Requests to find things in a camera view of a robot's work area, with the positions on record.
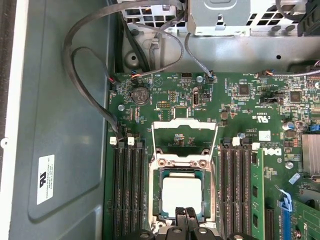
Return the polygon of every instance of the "gray cable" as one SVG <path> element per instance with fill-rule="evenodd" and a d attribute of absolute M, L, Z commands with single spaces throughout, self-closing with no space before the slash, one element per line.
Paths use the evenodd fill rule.
<path fill-rule="evenodd" d="M 112 126 L 113 131 L 115 132 L 118 140 L 123 139 L 121 134 L 121 130 L 118 127 L 117 119 L 111 115 L 111 113 L 101 106 L 94 97 L 90 94 L 84 83 L 81 81 L 76 68 L 73 63 L 73 51 L 72 51 L 72 41 L 76 33 L 86 24 L 108 16 L 110 14 L 114 14 L 120 12 L 125 9 L 138 8 L 143 6 L 153 6 L 153 5 L 172 5 L 182 10 L 182 3 L 179 0 L 136 0 L 123 2 L 118 4 L 113 4 L 110 6 L 103 7 L 84 18 L 80 19 L 76 22 L 71 29 L 68 31 L 67 35 L 64 39 L 63 50 L 62 50 L 62 58 L 64 63 L 64 69 L 68 74 L 70 80 L 79 91 L 79 93 L 90 103 L 94 108 L 96 108 L 99 113 L 107 120 L 107 122 Z"/>
<path fill-rule="evenodd" d="M 275 6 L 276 6 L 276 9 L 278 10 L 278 12 L 281 13 L 284 18 L 289 19 L 291 21 L 301 21 L 301 19 L 304 16 L 304 14 L 299 14 L 299 15 L 286 14 L 285 11 L 283 11 L 283 9 L 281 7 L 281 0 L 275 0 Z"/>
<path fill-rule="evenodd" d="M 106 76 L 107 80 L 110 81 L 112 80 L 112 78 L 110 78 L 110 74 L 109 74 L 109 70 L 108 70 L 108 66 L 106 64 L 106 61 L 99 56 L 98 53 L 96 53 L 93 49 L 89 48 L 89 47 L 86 47 L 86 46 L 80 46 L 80 47 L 77 47 L 75 50 L 72 51 L 72 57 L 75 58 L 77 53 L 80 52 L 80 51 L 87 51 L 91 54 L 93 54 L 97 59 L 100 60 L 100 62 L 102 63 L 102 66 L 103 66 L 103 71 L 104 71 L 104 75 Z"/>
<path fill-rule="evenodd" d="M 180 23 L 182 21 L 182 19 L 185 16 L 185 11 L 181 12 L 177 17 L 175 17 L 174 19 L 171 19 L 170 21 L 165 22 L 160 29 L 161 30 L 166 30 L 167 28 L 170 28 L 173 25 L 176 25 L 178 23 Z M 158 39 L 160 36 L 160 33 L 157 32 L 154 35 L 154 39 Z M 155 70 L 156 69 L 156 60 L 155 60 L 155 48 L 156 48 L 156 44 L 152 44 L 150 46 L 149 49 L 149 62 L 150 62 L 150 68 L 151 70 Z"/>
<path fill-rule="evenodd" d="M 213 185 L 214 185 L 215 198 L 216 198 L 216 202 L 217 202 L 218 208 L 219 208 L 220 232 L 221 232 L 221 235 L 222 235 L 221 237 L 222 237 L 223 240 L 227 240 L 227 235 L 226 235 L 226 232 L 225 232 L 224 216 L 222 214 L 221 201 L 220 201 L 220 198 L 219 198 L 219 195 L 218 195 L 218 185 L 217 185 L 217 179 L 216 179 L 213 159 L 210 161 L 210 166 L 211 166 L 212 181 L 213 181 Z"/>
<path fill-rule="evenodd" d="M 283 73 L 283 74 L 272 73 L 271 76 L 276 78 L 287 78 L 287 77 L 303 77 L 303 76 L 310 76 L 315 74 L 320 74 L 320 70 L 303 72 L 303 73 Z"/>
<path fill-rule="evenodd" d="M 209 78 L 212 78 L 212 75 L 210 73 L 210 71 L 208 70 L 208 68 L 203 65 L 191 52 L 190 48 L 189 48 L 189 38 L 190 38 L 191 33 L 189 32 L 184 40 L 184 48 L 186 50 L 186 52 L 193 58 L 193 60 L 195 61 L 196 64 L 198 64 L 200 66 L 200 68 L 209 76 Z"/>
<path fill-rule="evenodd" d="M 165 66 L 163 66 L 163 67 L 161 67 L 159 69 L 148 71 L 148 72 L 139 73 L 139 75 L 141 77 L 142 76 L 146 76 L 146 75 L 150 75 L 150 74 L 156 74 L 156 73 L 164 71 L 164 70 L 166 70 L 168 68 L 171 68 L 173 65 L 177 64 L 182 59 L 182 57 L 184 55 L 184 46 L 182 45 L 182 43 L 180 42 L 180 40 L 177 37 L 173 36 L 171 33 L 163 31 L 163 30 L 161 30 L 159 28 L 156 28 L 156 27 L 153 27 L 153 26 L 148 26 L 148 25 L 143 25 L 141 23 L 137 23 L 137 22 L 135 22 L 134 18 L 132 19 L 132 23 L 135 24 L 136 26 L 140 27 L 140 28 L 150 29 L 150 30 L 155 31 L 157 33 L 167 35 L 169 38 L 176 40 L 177 43 L 179 44 L 180 48 L 181 48 L 181 54 L 180 54 L 180 57 L 178 58 L 178 60 L 176 60 L 176 61 L 174 61 L 174 62 L 172 62 L 172 63 L 170 63 L 168 65 L 165 65 Z"/>

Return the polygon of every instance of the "green circuit board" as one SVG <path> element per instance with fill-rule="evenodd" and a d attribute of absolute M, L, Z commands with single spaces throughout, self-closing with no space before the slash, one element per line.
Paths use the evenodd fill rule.
<path fill-rule="evenodd" d="M 118 239 L 138 227 L 150 230 L 148 209 L 155 207 L 148 205 L 148 167 L 155 151 L 152 123 L 177 118 L 217 123 L 213 151 L 216 169 L 221 162 L 221 147 L 238 133 L 244 133 L 250 144 L 258 144 L 256 153 L 262 165 L 252 166 L 247 172 L 259 190 L 259 195 L 252 197 L 250 202 L 248 221 L 251 229 L 248 233 L 260 240 L 288 239 L 283 234 L 283 216 L 279 207 L 283 194 L 279 189 L 290 193 L 296 201 L 303 189 L 320 191 L 320 183 L 313 182 L 304 172 L 302 153 L 302 134 L 310 134 L 309 126 L 320 123 L 320 90 L 314 84 L 320 82 L 320 77 L 273 78 L 251 73 L 214 73 L 214 78 L 208 78 L 204 73 L 159 73 L 132 80 L 131 76 L 130 73 L 116 74 L 119 84 L 109 92 L 108 110 L 117 117 L 126 139 L 134 137 L 141 145 L 133 152 L 129 148 L 124 148 L 123 152 L 121 149 L 115 151 L 109 144 L 114 133 L 108 127 L 105 181 L 114 184 L 105 186 L 105 239 L 110 239 L 108 236 Z M 196 80 L 198 76 L 201 76 L 201 82 Z M 141 99 L 133 99 L 137 88 L 147 91 L 143 93 L 147 93 L 147 99 L 144 96 L 144 102 L 138 105 L 134 101 Z M 262 103 L 272 98 L 276 101 Z M 286 122 L 294 123 L 294 131 L 283 129 Z M 179 156 L 200 154 L 203 149 L 211 147 L 213 136 L 210 131 L 191 131 L 183 127 L 155 134 L 157 147 Z M 125 156 L 130 154 L 129 162 L 122 156 L 124 153 Z M 293 163 L 293 167 L 288 169 L 287 162 Z M 299 174 L 299 178 L 292 184 L 289 180 L 295 174 Z M 269 216 L 265 216 L 266 209 L 272 209 L 274 215 L 272 238 L 264 233 L 270 228 L 265 223 L 270 223 L 270 219 L 265 221 Z M 219 228 L 219 210 L 216 217 Z M 292 238 L 295 228 L 292 222 Z M 303 235 L 303 239 L 320 239 L 320 235 L 318 238 Z"/>

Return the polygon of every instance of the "cable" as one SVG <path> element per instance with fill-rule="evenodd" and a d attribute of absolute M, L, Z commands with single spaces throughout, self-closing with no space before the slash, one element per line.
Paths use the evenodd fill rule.
<path fill-rule="evenodd" d="M 94 107 L 96 108 L 99 113 L 107 120 L 108 123 L 110 123 L 115 136 L 120 141 L 123 139 L 123 136 L 121 134 L 121 131 L 117 125 L 117 119 L 114 115 L 112 115 L 109 111 L 107 111 L 104 107 L 102 107 L 90 94 L 88 89 L 85 87 L 83 82 L 81 81 L 77 70 L 74 65 L 74 52 L 72 52 L 72 40 L 76 33 L 81 29 L 82 26 L 103 18 L 107 15 L 120 12 L 125 9 L 130 8 L 137 8 L 142 6 L 151 6 L 151 5 L 173 5 L 176 6 L 178 9 L 182 9 L 182 4 L 179 0 L 136 0 L 136 1 L 129 1 L 129 2 L 123 2 L 118 4 L 113 4 L 110 6 L 103 7 L 84 18 L 80 19 L 78 22 L 76 22 L 64 39 L 63 44 L 63 50 L 62 50 L 62 57 L 63 57 L 63 63 L 64 63 L 64 69 L 67 72 L 70 80 L 76 87 L 76 89 L 81 93 L 81 95 Z"/>
<path fill-rule="evenodd" d="M 189 38 L 190 38 L 191 33 L 189 32 L 184 40 L 184 48 L 186 50 L 186 52 L 193 58 L 193 60 L 195 61 L 196 64 L 198 64 L 200 66 L 200 68 L 209 76 L 209 78 L 212 78 L 212 75 L 210 73 L 210 71 L 208 70 L 208 68 L 203 65 L 191 52 L 190 48 L 189 48 Z"/>
<path fill-rule="evenodd" d="M 127 22 L 125 21 L 122 13 L 120 13 L 121 15 L 121 21 L 122 21 L 122 25 L 125 31 L 125 35 L 132 47 L 133 52 L 136 55 L 136 58 L 139 61 L 139 65 L 141 67 L 142 72 L 148 72 L 150 71 L 150 67 L 149 67 L 149 63 L 147 60 L 147 57 L 144 53 L 144 51 L 142 50 L 141 46 L 139 45 L 139 43 L 137 42 L 137 40 L 134 38 L 134 36 L 131 34 L 131 31 L 128 27 Z"/>
<path fill-rule="evenodd" d="M 304 16 L 304 14 L 299 14 L 299 15 L 286 14 L 285 11 L 281 7 L 281 0 L 275 0 L 275 6 L 276 6 L 276 9 L 278 10 L 278 12 L 281 13 L 284 18 L 289 19 L 291 21 L 301 21 L 301 19 Z"/>
<path fill-rule="evenodd" d="M 221 202 L 220 202 L 220 198 L 218 195 L 218 185 L 217 185 L 217 179 L 216 179 L 216 174 L 215 174 L 215 168 L 214 168 L 214 164 L 213 164 L 213 159 L 211 159 L 210 161 L 210 166 L 211 166 L 211 174 L 212 174 L 212 181 L 213 181 L 213 185 L 214 185 L 214 192 L 215 192 L 215 198 L 218 204 L 218 208 L 219 208 L 219 219 L 220 219 L 220 232 L 221 232 L 221 237 L 223 240 L 227 240 L 227 235 L 225 232 L 225 221 L 224 221 L 224 216 L 222 214 L 222 206 L 221 206 Z"/>
<path fill-rule="evenodd" d="M 320 70 L 303 72 L 303 73 L 282 73 L 282 74 L 279 74 L 279 73 L 272 73 L 269 71 L 266 71 L 266 73 L 270 76 L 273 76 L 274 78 L 288 78 L 288 77 L 304 77 L 304 76 L 320 74 Z"/>
<path fill-rule="evenodd" d="M 114 62 L 115 62 L 115 66 L 114 66 L 114 71 L 116 73 L 123 73 L 124 70 L 124 63 L 123 63 L 123 59 L 122 59 L 122 47 L 123 47 L 123 43 L 124 43 L 124 25 L 122 23 L 122 16 L 118 13 L 116 15 L 116 24 L 117 24 L 117 34 L 116 34 L 116 38 L 114 40 L 114 45 L 115 45 L 115 50 L 114 50 Z"/>
<path fill-rule="evenodd" d="M 320 60 L 319 61 L 317 61 L 313 66 L 315 67 L 315 68 L 318 68 L 318 67 L 320 67 Z"/>
<path fill-rule="evenodd" d="M 75 50 L 72 51 L 71 53 L 71 61 L 72 61 L 72 69 L 74 70 L 75 73 L 75 81 L 72 81 L 73 84 L 75 85 L 76 89 L 81 93 L 81 95 L 87 99 L 87 101 L 95 108 L 98 109 L 98 111 L 100 112 L 100 114 L 110 123 L 112 129 L 115 132 L 115 135 L 117 137 L 118 140 L 123 139 L 122 134 L 119 132 L 118 130 L 118 125 L 117 125 L 117 118 L 111 113 L 109 112 L 107 109 L 105 109 L 103 106 L 101 106 L 96 100 L 95 98 L 90 94 L 90 92 L 88 91 L 88 89 L 86 88 L 86 86 L 84 85 L 84 83 L 81 81 L 77 70 L 76 70 L 76 66 L 75 66 L 75 57 L 77 55 L 77 53 L 81 50 L 86 50 L 89 51 L 90 53 L 92 53 L 96 58 L 98 58 L 103 64 L 104 66 L 104 74 L 106 75 L 106 77 L 109 80 L 112 80 L 112 78 L 110 78 L 110 75 L 108 73 L 108 69 L 107 66 L 105 65 L 105 61 L 99 57 L 99 55 L 93 51 L 91 48 L 89 47 L 85 47 L 85 46 L 81 46 L 76 48 Z"/>
<path fill-rule="evenodd" d="M 165 22 L 160 29 L 161 30 L 166 30 L 167 28 L 170 28 L 173 25 L 176 25 L 178 23 L 180 23 L 182 21 L 182 19 L 185 16 L 185 11 L 181 12 L 177 17 L 175 17 L 174 19 L 171 19 L 167 22 Z M 157 32 L 154 35 L 154 39 L 158 39 L 160 36 L 160 34 Z M 155 48 L 156 48 L 156 44 L 152 44 L 150 46 L 149 49 L 149 61 L 150 61 L 150 68 L 151 70 L 155 70 L 156 69 L 156 60 L 155 60 Z"/>
<path fill-rule="evenodd" d="M 170 63 L 170 64 L 168 64 L 168 65 L 165 65 L 165 66 L 163 66 L 163 67 L 161 67 L 161 68 L 159 68 L 159 69 L 152 70 L 152 71 L 148 71 L 148 72 L 144 72 L 144 73 L 136 74 L 136 75 L 132 76 L 133 78 L 134 78 L 134 77 L 138 77 L 138 76 L 139 76 L 139 77 L 142 77 L 142 76 L 146 76 L 146 75 L 150 75 L 150 74 L 159 73 L 159 72 L 164 71 L 164 70 L 166 70 L 166 69 L 168 69 L 168 68 L 171 68 L 173 65 L 177 64 L 177 63 L 182 59 L 182 57 L 183 57 L 183 55 L 184 55 L 184 46 L 182 45 L 182 43 L 180 42 L 180 40 L 179 40 L 177 37 L 173 36 L 171 33 L 168 33 L 168 32 L 166 32 L 166 31 L 163 31 L 163 30 L 161 30 L 161 29 L 159 29 L 159 28 L 156 28 L 156 27 L 153 27 L 153 26 L 148 26 L 148 25 L 143 25 L 143 24 L 141 24 L 141 23 L 137 23 L 137 22 L 135 22 L 134 19 L 132 19 L 132 22 L 133 22 L 133 24 L 135 24 L 136 26 L 138 26 L 138 27 L 140 27 L 140 28 L 150 29 L 150 30 L 153 30 L 153 31 L 155 31 L 155 32 L 157 32 L 157 33 L 167 35 L 169 38 L 176 40 L 177 43 L 179 44 L 180 48 L 181 48 L 181 54 L 180 54 L 180 57 L 179 57 L 178 60 L 176 60 L 176 61 L 174 61 L 174 62 L 172 62 L 172 63 Z"/>

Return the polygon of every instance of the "ram slot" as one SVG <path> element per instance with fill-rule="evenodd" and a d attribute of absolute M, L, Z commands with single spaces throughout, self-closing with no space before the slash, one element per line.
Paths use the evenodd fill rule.
<path fill-rule="evenodd" d="M 147 195 L 146 195 L 146 158 L 144 144 L 139 142 L 137 150 L 140 151 L 140 206 L 139 206 L 139 229 L 143 229 L 147 219 Z"/>
<path fill-rule="evenodd" d="M 130 232 L 130 193 L 131 193 L 131 164 L 133 149 L 127 147 L 125 149 L 124 165 L 123 165 L 123 219 L 122 219 L 122 235 L 125 236 Z"/>
<path fill-rule="evenodd" d="M 220 145 L 220 156 L 219 156 L 219 198 L 222 209 L 219 209 L 221 211 L 221 215 L 224 217 L 223 221 L 226 222 L 226 188 L 225 188 L 225 162 L 226 162 L 226 150 L 224 149 L 224 146 Z"/>
<path fill-rule="evenodd" d="M 234 231 L 241 233 L 243 231 L 243 165 L 242 165 L 242 151 L 235 149 L 234 153 L 234 169 L 233 177 L 235 187 L 234 189 Z"/>
<path fill-rule="evenodd" d="M 227 164 L 227 189 L 226 189 L 226 233 L 230 235 L 234 232 L 234 220 L 233 220 L 233 195 L 234 195 L 234 182 L 233 182 L 233 175 L 234 175 L 234 168 L 233 168 L 233 150 L 228 149 L 226 151 L 226 164 Z"/>
<path fill-rule="evenodd" d="M 275 239 L 275 210 L 266 209 L 265 214 L 265 240 Z"/>
<path fill-rule="evenodd" d="M 131 198 L 131 232 L 139 230 L 139 204 L 140 204 L 140 149 L 136 149 L 132 158 L 132 198 Z"/>
<path fill-rule="evenodd" d="M 114 162 L 114 216 L 113 216 L 113 239 L 119 239 L 122 236 L 122 199 L 123 199 L 123 171 L 125 148 L 124 143 L 119 143 L 119 148 L 113 151 Z"/>
<path fill-rule="evenodd" d="M 243 233 L 251 235 L 251 150 L 243 149 L 242 150 L 242 165 L 243 165 L 243 224 L 244 229 Z"/>

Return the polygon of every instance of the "label sticker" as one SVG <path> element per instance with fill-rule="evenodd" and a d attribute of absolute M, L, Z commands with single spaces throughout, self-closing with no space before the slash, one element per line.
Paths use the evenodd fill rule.
<path fill-rule="evenodd" d="M 259 131 L 259 141 L 270 142 L 271 132 L 270 131 Z"/>
<path fill-rule="evenodd" d="M 294 175 L 290 178 L 289 183 L 291 183 L 292 185 L 295 184 L 296 181 L 297 181 L 300 177 L 301 177 L 301 176 L 300 176 L 299 173 L 294 174 Z"/>
<path fill-rule="evenodd" d="M 52 198 L 54 195 L 55 155 L 39 157 L 38 186 L 36 204 Z"/>

